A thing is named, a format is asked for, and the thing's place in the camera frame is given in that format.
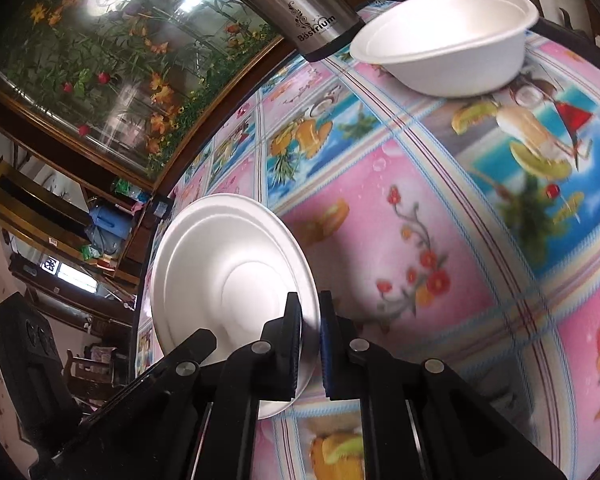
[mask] patterned tablecloth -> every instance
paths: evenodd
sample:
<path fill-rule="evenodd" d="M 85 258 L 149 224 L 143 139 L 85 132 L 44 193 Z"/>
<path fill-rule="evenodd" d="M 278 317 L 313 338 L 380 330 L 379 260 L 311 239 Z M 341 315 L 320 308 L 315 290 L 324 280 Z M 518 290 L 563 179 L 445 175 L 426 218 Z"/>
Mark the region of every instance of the patterned tablecloth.
<path fill-rule="evenodd" d="M 445 360 L 580 480 L 600 463 L 600 71 L 535 34 L 526 49 L 515 81 L 470 100 L 417 94 L 347 48 L 297 57 L 196 157 L 171 218 L 206 194 L 259 200 L 363 337 Z M 162 356 L 147 291 L 141 308 L 138 373 Z M 362 459 L 321 453 L 356 438 L 358 410 L 318 370 L 259 422 L 253 478 L 362 478 Z"/>

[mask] glass display case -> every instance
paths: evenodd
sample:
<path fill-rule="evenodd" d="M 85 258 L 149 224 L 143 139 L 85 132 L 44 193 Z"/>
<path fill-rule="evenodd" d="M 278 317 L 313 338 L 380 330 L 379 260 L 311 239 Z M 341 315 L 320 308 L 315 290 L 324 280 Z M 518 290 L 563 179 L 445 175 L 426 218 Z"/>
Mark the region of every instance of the glass display case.
<path fill-rule="evenodd" d="M 78 150 L 152 183 L 275 31 L 240 0 L 25 0 L 0 86 Z"/>

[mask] bowl rim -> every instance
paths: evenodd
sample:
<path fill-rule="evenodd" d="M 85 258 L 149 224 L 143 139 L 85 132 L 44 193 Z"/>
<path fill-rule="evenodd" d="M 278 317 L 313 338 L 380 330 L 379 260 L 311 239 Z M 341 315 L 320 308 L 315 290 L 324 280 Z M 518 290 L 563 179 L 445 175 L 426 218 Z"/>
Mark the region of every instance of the bowl rim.
<path fill-rule="evenodd" d="M 379 27 L 382 27 L 387 22 L 390 22 L 392 19 L 394 19 L 397 14 L 404 12 L 404 8 L 413 5 L 413 2 L 415 1 L 418 1 L 419 4 L 424 3 L 424 0 L 405 0 L 404 2 L 382 13 L 371 22 L 367 23 L 365 27 L 359 31 L 350 44 L 349 53 L 351 56 L 363 63 L 380 65 L 395 65 L 411 61 L 431 59 L 433 57 L 460 52 L 461 50 L 469 50 L 508 40 L 521 33 L 524 33 L 524 31 L 529 27 L 535 25 L 540 17 L 538 9 L 530 0 L 505 0 L 509 3 L 517 4 L 521 10 L 525 11 L 525 15 L 520 19 L 520 22 L 515 27 L 504 30 L 500 33 L 489 34 L 476 40 L 462 41 L 461 43 L 440 46 L 438 48 L 432 48 L 430 50 L 423 50 L 408 54 L 391 54 L 387 56 L 373 56 L 368 54 L 366 52 L 366 45 L 371 35 L 375 34 Z"/>
<path fill-rule="evenodd" d="M 168 240 L 173 238 L 175 233 L 182 228 L 186 228 L 186 232 L 194 228 L 193 226 L 186 227 L 187 219 L 189 219 L 193 214 L 198 214 L 200 211 L 204 211 L 206 208 L 216 208 L 218 206 L 224 208 L 225 210 L 232 210 L 232 214 L 240 216 L 247 221 L 254 222 L 254 219 L 256 219 L 256 221 L 261 221 L 262 224 L 265 224 L 264 226 L 261 225 L 260 227 L 267 231 L 267 234 L 278 246 L 278 250 L 281 251 L 285 260 L 287 260 L 290 270 L 294 275 L 294 280 L 296 281 L 299 295 L 301 293 L 301 288 L 304 288 L 304 294 L 302 294 L 302 297 L 300 298 L 301 301 L 304 300 L 304 303 L 301 303 L 303 322 L 298 374 L 300 374 L 302 367 L 304 368 L 306 377 L 301 378 L 300 375 L 298 376 L 296 396 L 291 400 L 291 402 L 276 402 L 266 400 L 260 402 L 258 418 L 267 418 L 282 412 L 293 402 L 295 402 L 295 400 L 301 395 L 302 391 L 307 387 L 309 381 L 311 380 L 319 355 L 319 338 L 317 335 L 320 333 L 320 307 L 315 280 L 306 257 L 300 248 L 300 245 L 285 226 L 283 221 L 266 206 L 247 196 L 234 193 L 216 193 L 203 196 L 195 202 L 187 205 L 178 213 L 176 218 L 171 221 L 171 224 L 167 227 L 164 236 L 160 240 L 160 245 L 158 246 L 158 250 L 152 265 L 149 284 L 149 298 L 155 335 L 158 339 L 158 344 L 165 355 L 176 348 L 177 345 L 174 341 L 173 334 L 171 333 L 169 323 L 167 322 L 164 299 L 156 301 L 157 294 L 160 293 L 159 287 L 157 288 L 156 286 L 156 281 L 162 274 L 166 276 L 168 267 L 171 263 L 172 253 L 166 253 Z M 160 268 L 163 268 L 164 272 L 159 272 L 158 269 Z M 304 313 L 307 310 L 315 311 L 315 319 L 312 320 L 312 325 L 309 325 L 306 322 Z"/>

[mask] metal screw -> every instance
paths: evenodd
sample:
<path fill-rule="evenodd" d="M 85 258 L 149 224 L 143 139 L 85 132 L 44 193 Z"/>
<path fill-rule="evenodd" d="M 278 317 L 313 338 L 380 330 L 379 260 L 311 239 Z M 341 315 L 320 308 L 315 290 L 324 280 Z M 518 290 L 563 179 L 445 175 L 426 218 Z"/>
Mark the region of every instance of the metal screw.
<path fill-rule="evenodd" d="M 427 372 L 439 374 L 445 369 L 445 364 L 439 359 L 427 359 L 427 361 L 424 363 L 424 367 L 427 369 Z"/>
<path fill-rule="evenodd" d="M 352 339 L 349 343 L 349 347 L 354 352 L 364 352 L 365 350 L 369 350 L 369 341 L 360 338 Z"/>
<path fill-rule="evenodd" d="M 267 341 L 256 341 L 251 345 L 251 351 L 254 354 L 266 354 L 271 350 L 271 345 Z"/>
<path fill-rule="evenodd" d="M 192 363 L 191 361 L 184 361 L 181 362 L 178 366 L 176 366 L 176 373 L 178 375 L 180 375 L 181 377 L 186 377 L 188 375 L 191 375 L 193 373 L 195 373 L 196 371 L 196 364 Z"/>

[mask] white bowl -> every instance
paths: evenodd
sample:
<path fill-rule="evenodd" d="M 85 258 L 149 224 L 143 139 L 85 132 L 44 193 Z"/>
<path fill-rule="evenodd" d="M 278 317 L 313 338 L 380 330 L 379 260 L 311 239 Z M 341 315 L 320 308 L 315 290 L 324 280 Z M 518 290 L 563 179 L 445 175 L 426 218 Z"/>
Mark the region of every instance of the white bowl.
<path fill-rule="evenodd" d="M 423 94 L 479 95 L 520 71 L 537 20 L 529 0 L 407 0 L 367 23 L 350 54 Z"/>
<path fill-rule="evenodd" d="M 288 292 L 297 292 L 302 306 L 298 398 L 314 371 L 320 332 L 318 295 L 304 254 L 255 200 L 236 194 L 196 200 L 173 220 L 155 257 L 150 297 L 160 347 L 167 354 L 208 328 L 218 346 L 204 364 L 224 360 L 284 314 Z M 258 417 L 290 404 L 263 401 Z"/>

